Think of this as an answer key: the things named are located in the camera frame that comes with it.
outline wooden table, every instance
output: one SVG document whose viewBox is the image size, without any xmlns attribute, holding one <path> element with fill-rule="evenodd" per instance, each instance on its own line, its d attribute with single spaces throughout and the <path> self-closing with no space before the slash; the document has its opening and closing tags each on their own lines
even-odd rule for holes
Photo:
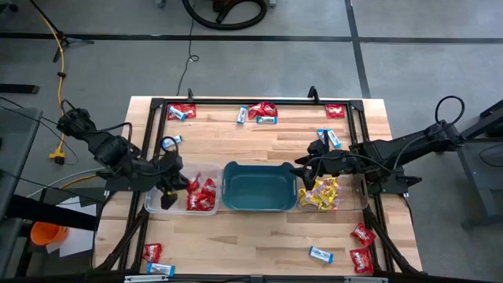
<svg viewBox="0 0 503 283">
<path fill-rule="evenodd" d="M 151 97 L 132 97 L 126 121 L 132 122 L 132 142 L 141 145 Z M 384 101 L 364 100 L 371 139 L 391 139 Z M 247 121 L 236 125 L 236 105 L 198 105 L 197 118 L 168 121 L 165 135 L 181 135 L 184 162 L 211 161 L 224 167 L 231 160 L 241 164 L 282 164 L 307 154 L 317 138 L 316 130 L 331 127 L 343 149 L 350 144 L 345 119 L 326 119 L 323 106 L 278 106 L 277 125 Z M 149 150 L 152 156 L 159 117 L 156 117 Z M 361 131 L 358 129 L 359 141 Z M 95 266 L 102 263 L 123 236 L 130 193 L 117 193 L 105 207 L 96 238 Z M 387 230 L 410 264 L 421 269 L 409 211 L 404 201 L 382 196 Z M 360 248 L 349 236 L 359 222 L 360 211 L 286 213 L 229 211 L 220 204 L 213 216 L 150 215 L 145 243 L 163 244 L 161 263 L 176 266 L 177 274 L 277 274 L 351 275 L 354 266 L 349 251 Z M 308 256 L 313 245 L 334 253 L 333 264 Z M 382 244 L 376 241 L 380 265 Z M 134 248 L 130 250 L 132 263 Z"/>
</svg>

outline gray floor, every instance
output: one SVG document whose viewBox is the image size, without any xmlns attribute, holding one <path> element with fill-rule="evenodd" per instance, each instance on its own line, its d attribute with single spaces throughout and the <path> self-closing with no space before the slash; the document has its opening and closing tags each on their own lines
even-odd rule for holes
<svg viewBox="0 0 503 283">
<path fill-rule="evenodd" d="M 164 10 L 152 1 L 39 0 L 39 5 L 66 32 L 186 35 L 190 19 L 180 1 L 167 0 Z M 18 14 L 0 15 L 0 29 L 47 32 L 28 1 Z M 213 18 L 208 1 L 197 0 L 201 14 Z M 247 3 L 229 21 L 255 12 Z M 359 0 L 354 2 L 359 34 L 404 37 L 503 37 L 503 2 L 498 0 Z M 198 24 L 196 35 L 221 34 Z M 231 35 L 349 35 L 343 0 L 278 0 L 259 25 Z M 90 110 L 97 125 L 123 122 L 132 95 L 172 95 L 187 56 L 187 42 L 96 42 L 66 53 L 64 97 Z M 51 62 L 50 40 L 0 39 L 0 81 L 34 83 L 35 96 L 6 95 L 42 108 L 56 119 L 59 65 Z M 370 93 L 383 98 L 394 136 L 434 123 L 437 101 L 462 97 L 467 110 L 457 127 L 501 100 L 503 45 L 363 44 Z M 361 97 L 350 43 L 327 42 L 194 42 L 200 61 L 191 63 L 182 85 L 195 95 L 302 97 L 315 85 L 323 97 Z M 459 111 L 455 103 L 441 108 L 442 118 Z M 59 167 L 47 160 L 58 140 L 40 128 L 23 176 L 47 183 L 96 167 L 86 146 L 71 138 L 76 166 Z M 423 177 L 411 189 L 415 232 L 424 270 L 430 274 L 503 281 L 503 229 L 465 232 L 460 223 L 480 213 L 479 200 L 468 186 L 454 154 L 426 156 L 409 166 Z M 37 186 L 21 183 L 27 195 Z"/>
</svg>

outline white paper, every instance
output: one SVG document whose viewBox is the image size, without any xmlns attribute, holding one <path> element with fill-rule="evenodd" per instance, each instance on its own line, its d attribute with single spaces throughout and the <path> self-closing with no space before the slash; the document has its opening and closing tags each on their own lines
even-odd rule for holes
<svg viewBox="0 0 503 283">
<path fill-rule="evenodd" d="M 86 213 L 88 215 L 96 216 L 96 204 L 88 205 L 82 208 L 79 202 L 80 202 L 79 197 L 73 197 L 61 202 L 57 206 L 60 208 L 67 208 L 73 211 L 78 211 Z M 66 238 L 66 240 L 64 240 L 62 243 L 48 244 L 46 246 L 47 252 L 51 253 L 59 248 L 60 257 L 64 257 L 66 255 L 73 255 L 77 252 L 84 252 L 93 248 L 93 240 L 94 240 L 93 237 L 94 237 L 94 231 L 69 227 L 68 237 Z"/>
</svg>

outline yellow cable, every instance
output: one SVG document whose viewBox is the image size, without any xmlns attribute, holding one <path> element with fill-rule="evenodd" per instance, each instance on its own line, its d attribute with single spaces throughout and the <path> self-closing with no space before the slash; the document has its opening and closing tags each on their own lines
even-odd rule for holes
<svg viewBox="0 0 503 283">
<path fill-rule="evenodd" d="M 76 184 L 76 183 L 81 182 L 81 181 L 86 181 L 86 180 L 89 180 L 89 179 L 92 179 L 92 178 L 96 178 L 96 177 L 97 177 L 97 175 L 91 175 L 91 176 L 77 178 L 77 179 L 75 179 L 75 180 L 73 180 L 71 182 L 68 182 L 68 183 L 62 185 L 60 187 L 60 189 L 66 189 L 67 187 L 69 187 L 69 186 L 71 186 L 73 184 Z"/>
<path fill-rule="evenodd" d="M 39 12 L 40 17 L 46 23 L 47 27 L 50 29 L 50 32 L 53 33 L 54 39 L 56 40 L 57 43 L 57 48 L 60 51 L 61 55 L 61 73 L 64 73 L 64 54 L 63 54 L 63 47 L 61 47 L 61 43 L 59 39 L 57 38 L 56 32 L 54 32 L 53 27 L 49 24 L 49 22 L 46 20 L 46 18 Z M 61 88 L 63 86 L 63 77 L 60 76 L 60 82 L 59 86 L 57 87 L 57 107 L 60 109 L 61 115 L 64 115 L 63 109 L 61 109 Z M 61 135 L 61 140 L 59 145 L 56 147 L 56 151 L 54 153 L 61 152 L 63 149 L 63 141 L 64 141 L 64 134 Z"/>
</svg>

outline red candy bag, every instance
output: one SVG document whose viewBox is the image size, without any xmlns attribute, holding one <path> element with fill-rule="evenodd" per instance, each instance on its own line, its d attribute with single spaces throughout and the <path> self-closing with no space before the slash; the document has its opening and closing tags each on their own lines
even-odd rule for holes
<svg viewBox="0 0 503 283">
<path fill-rule="evenodd" d="M 216 197 L 217 195 L 217 186 L 215 185 L 215 182 L 211 180 L 211 178 L 208 178 L 206 182 L 203 185 L 203 189 L 201 189 L 201 192 L 210 196 L 210 197 Z"/>
<path fill-rule="evenodd" d="M 327 118 L 346 118 L 344 114 L 344 105 L 325 105 L 325 111 L 327 112 Z"/>
<path fill-rule="evenodd" d="M 248 118 L 253 119 L 256 116 L 277 117 L 276 105 L 269 102 L 260 102 L 257 105 L 249 105 Z"/>
<path fill-rule="evenodd" d="M 350 236 L 360 239 L 360 242 L 366 247 L 372 244 L 376 238 L 376 234 L 365 228 L 363 223 L 358 224 L 358 226 L 354 228 L 354 231 L 351 232 Z"/>
<path fill-rule="evenodd" d="M 187 197 L 188 211 L 210 211 L 215 207 L 215 198 L 205 193 L 191 193 Z"/>
<path fill-rule="evenodd" d="M 160 254 L 163 252 L 161 244 L 146 244 L 145 253 L 141 256 L 147 263 L 159 263 Z"/>
<path fill-rule="evenodd" d="M 187 186 L 187 192 L 193 193 L 200 186 L 201 173 L 197 173 L 196 177 L 190 179 L 189 185 Z"/>
<path fill-rule="evenodd" d="M 171 106 L 173 106 L 175 109 L 184 112 L 185 113 L 185 118 L 196 118 L 196 105 L 191 104 L 191 105 L 183 105 L 181 103 L 173 103 L 173 104 L 168 104 L 167 108 L 169 109 Z M 167 119 L 177 119 L 173 113 L 168 113 L 167 114 Z"/>
<path fill-rule="evenodd" d="M 355 273 L 374 273 L 369 248 L 351 250 L 349 251 L 349 255 L 351 256 L 351 260 L 353 260 Z"/>
</svg>

